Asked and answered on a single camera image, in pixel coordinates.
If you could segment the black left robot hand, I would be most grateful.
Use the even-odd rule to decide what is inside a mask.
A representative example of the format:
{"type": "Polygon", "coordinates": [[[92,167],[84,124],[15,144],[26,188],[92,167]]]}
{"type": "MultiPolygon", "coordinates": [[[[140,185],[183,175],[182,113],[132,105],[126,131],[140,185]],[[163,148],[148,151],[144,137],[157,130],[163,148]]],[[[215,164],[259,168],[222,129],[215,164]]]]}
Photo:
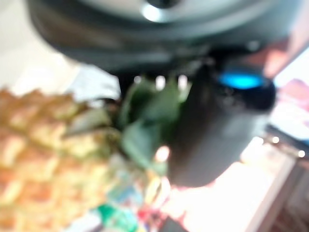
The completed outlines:
{"type": "Polygon", "coordinates": [[[37,33],[118,78],[122,147],[141,167],[163,145],[173,184],[200,187],[265,126],[276,87],[261,52],[284,45],[300,0],[28,0],[37,33]]]}

